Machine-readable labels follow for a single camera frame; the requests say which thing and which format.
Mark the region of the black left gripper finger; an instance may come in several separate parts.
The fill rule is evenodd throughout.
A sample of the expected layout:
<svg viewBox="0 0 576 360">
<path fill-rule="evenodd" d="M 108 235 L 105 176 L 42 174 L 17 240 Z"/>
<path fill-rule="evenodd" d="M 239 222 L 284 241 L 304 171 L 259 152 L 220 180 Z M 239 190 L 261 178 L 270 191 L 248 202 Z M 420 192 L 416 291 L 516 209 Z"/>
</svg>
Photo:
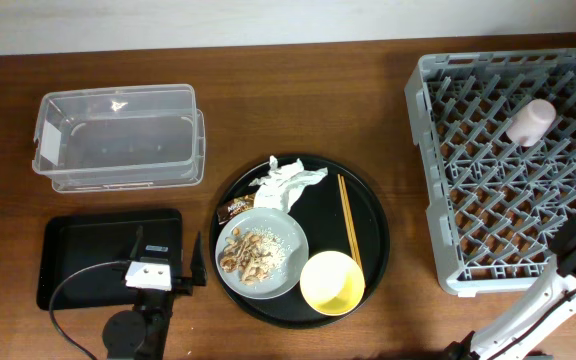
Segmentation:
<svg viewBox="0 0 576 360">
<path fill-rule="evenodd" d="M 141 252 L 141 245 L 144 237 L 144 229 L 142 225 L 139 225 L 136 230 L 136 240 L 130 252 L 129 259 L 137 260 Z"/>
<path fill-rule="evenodd" d="M 190 270 L 192 276 L 192 284 L 194 286 L 205 287 L 207 285 L 207 269 L 203 256 L 203 242 L 201 233 L 197 234 L 194 243 Z"/>
</svg>

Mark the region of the brown Nescafe Gold sachet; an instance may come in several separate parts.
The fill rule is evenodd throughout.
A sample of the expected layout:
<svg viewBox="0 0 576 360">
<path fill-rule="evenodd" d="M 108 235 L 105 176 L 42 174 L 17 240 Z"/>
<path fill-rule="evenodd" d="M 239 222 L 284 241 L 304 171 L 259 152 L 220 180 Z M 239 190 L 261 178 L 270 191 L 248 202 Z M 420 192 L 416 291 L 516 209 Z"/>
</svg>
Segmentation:
<svg viewBox="0 0 576 360">
<path fill-rule="evenodd" d="M 220 225 L 229 222 L 235 216 L 254 207 L 254 194 L 234 198 L 217 208 L 216 215 Z"/>
</svg>

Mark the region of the white tissue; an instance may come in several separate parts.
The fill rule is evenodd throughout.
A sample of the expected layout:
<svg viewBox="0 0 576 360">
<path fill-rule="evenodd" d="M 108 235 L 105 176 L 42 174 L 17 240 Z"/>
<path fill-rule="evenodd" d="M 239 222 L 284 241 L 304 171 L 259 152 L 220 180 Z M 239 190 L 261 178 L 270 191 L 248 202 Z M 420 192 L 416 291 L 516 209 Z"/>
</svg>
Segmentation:
<svg viewBox="0 0 576 360">
<path fill-rule="evenodd" d="M 307 170 L 300 158 L 286 165 L 279 165 L 275 156 L 269 157 L 266 175 L 254 179 L 250 186 L 257 186 L 254 208 L 269 208 L 289 213 L 307 186 L 320 183 L 328 175 L 326 167 Z"/>
</svg>

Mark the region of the pink cup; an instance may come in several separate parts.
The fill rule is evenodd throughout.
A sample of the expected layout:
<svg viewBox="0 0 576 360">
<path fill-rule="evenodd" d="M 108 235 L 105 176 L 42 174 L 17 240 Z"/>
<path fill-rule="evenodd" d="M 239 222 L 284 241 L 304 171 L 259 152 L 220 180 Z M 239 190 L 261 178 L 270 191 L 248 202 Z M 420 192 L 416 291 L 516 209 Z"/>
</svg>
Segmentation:
<svg viewBox="0 0 576 360">
<path fill-rule="evenodd" d="M 544 136 L 556 116 L 556 109 L 550 102 L 534 99 L 512 117 L 506 135 L 513 143 L 531 147 Z"/>
</svg>

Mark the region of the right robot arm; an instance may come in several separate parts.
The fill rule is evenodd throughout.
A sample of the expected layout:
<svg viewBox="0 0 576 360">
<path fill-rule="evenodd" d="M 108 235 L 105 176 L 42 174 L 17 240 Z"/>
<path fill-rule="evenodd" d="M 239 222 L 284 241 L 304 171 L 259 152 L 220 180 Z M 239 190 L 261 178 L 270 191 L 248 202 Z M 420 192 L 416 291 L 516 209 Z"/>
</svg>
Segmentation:
<svg viewBox="0 0 576 360">
<path fill-rule="evenodd" d="M 508 311 L 451 343 L 441 359 L 523 359 L 576 314 L 576 214 L 550 241 L 554 258 Z"/>
</svg>

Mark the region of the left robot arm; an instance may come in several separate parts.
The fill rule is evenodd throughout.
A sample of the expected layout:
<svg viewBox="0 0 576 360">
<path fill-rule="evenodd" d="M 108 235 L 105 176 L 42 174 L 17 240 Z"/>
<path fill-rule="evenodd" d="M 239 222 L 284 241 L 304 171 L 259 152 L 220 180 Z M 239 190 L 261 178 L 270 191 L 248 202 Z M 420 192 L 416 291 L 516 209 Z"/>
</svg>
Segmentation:
<svg viewBox="0 0 576 360">
<path fill-rule="evenodd" d="M 207 285 L 202 238 L 195 240 L 189 277 L 174 273 L 182 269 L 182 255 L 181 248 L 149 244 L 137 232 L 124 275 L 125 286 L 136 291 L 135 303 L 113 315 L 103 329 L 109 359 L 163 357 L 175 299 Z"/>
</svg>

